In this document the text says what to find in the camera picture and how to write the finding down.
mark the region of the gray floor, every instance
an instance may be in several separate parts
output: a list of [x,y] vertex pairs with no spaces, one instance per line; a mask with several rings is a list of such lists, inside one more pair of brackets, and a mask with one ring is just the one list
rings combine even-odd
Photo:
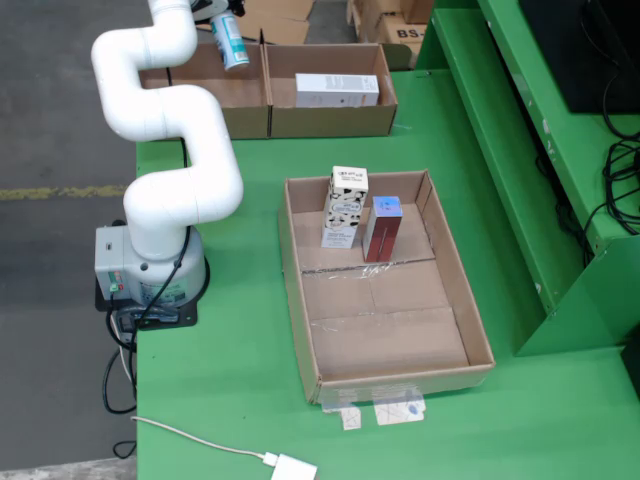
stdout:
[[[133,180],[135,147],[107,127],[89,56],[100,33],[149,24],[147,2],[0,0],[0,18],[0,471],[109,458],[134,427],[100,399],[114,345],[92,306],[93,237],[122,198],[16,189]],[[319,1],[310,22],[309,43],[355,41],[343,0]],[[98,478],[61,472],[4,478]]]

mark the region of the cardboard carton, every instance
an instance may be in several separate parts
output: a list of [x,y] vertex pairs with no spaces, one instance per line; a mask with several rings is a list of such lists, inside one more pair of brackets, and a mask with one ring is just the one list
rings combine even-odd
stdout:
[[[271,137],[389,135],[398,101],[379,45],[264,45],[270,91]],[[376,106],[296,108],[297,73],[376,75]]]
[[373,268],[359,248],[320,247],[328,184],[288,179],[278,214],[307,400],[398,400],[481,383],[493,354],[428,173],[369,175],[361,230],[373,196],[400,197],[404,214],[391,263]]
[[[249,65],[225,72],[218,47],[200,44],[187,63],[171,69],[171,76],[174,85],[198,85],[213,93],[222,106],[231,138],[267,138],[269,95],[264,54],[260,45],[247,44],[246,48]],[[141,71],[140,81],[143,88],[169,85],[164,68]]]
[[401,0],[369,0],[363,2],[361,8],[362,25],[358,40],[363,43],[379,42],[378,27],[385,16],[402,15]]
[[402,13],[407,23],[429,23],[435,0],[402,0]]
[[[245,0],[245,15],[236,17],[242,37],[259,40],[262,30],[267,43],[303,44],[309,32],[307,17],[313,0]],[[198,25],[211,31],[210,25]]]
[[378,41],[381,43],[422,45],[427,26],[407,24],[399,16],[385,16],[378,30]]

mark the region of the spray can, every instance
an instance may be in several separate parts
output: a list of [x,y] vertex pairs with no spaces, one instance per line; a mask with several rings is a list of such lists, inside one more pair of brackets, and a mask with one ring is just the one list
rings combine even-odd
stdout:
[[244,48],[240,29],[230,10],[213,17],[211,29],[222,55],[225,70],[229,71],[249,64],[249,56],[247,49]]

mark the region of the cardboard tray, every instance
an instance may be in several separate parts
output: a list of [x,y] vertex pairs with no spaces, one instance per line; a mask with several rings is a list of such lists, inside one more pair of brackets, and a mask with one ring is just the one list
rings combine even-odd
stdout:
[[298,366],[311,403],[397,400],[473,387],[495,366],[460,256],[426,171],[373,174],[404,217],[389,264],[320,248],[328,177],[288,179],[278,223]]
[[[271,109],[271,138],[389,135],[398,107],[380,45],[264,45]],[[296,73],[376,75],[373,107],[296,108]]]
[[[268,138],[269,95],[263,50],[247,44],[249,65],[237,72],[225,72],[218,47],[200,44],[191,59],[171,69],[174,85],[198,85],[210,91],[220,102],[232,139]],[[140,72],[143,88],[169,85],[165,69]]]

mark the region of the white adapter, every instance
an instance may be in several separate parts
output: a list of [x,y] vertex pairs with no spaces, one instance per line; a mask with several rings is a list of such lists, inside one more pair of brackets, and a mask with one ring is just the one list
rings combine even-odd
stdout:
[[314,480],[318,467],[302,460],[267,452],[263,463],[274,467],[271,480]]

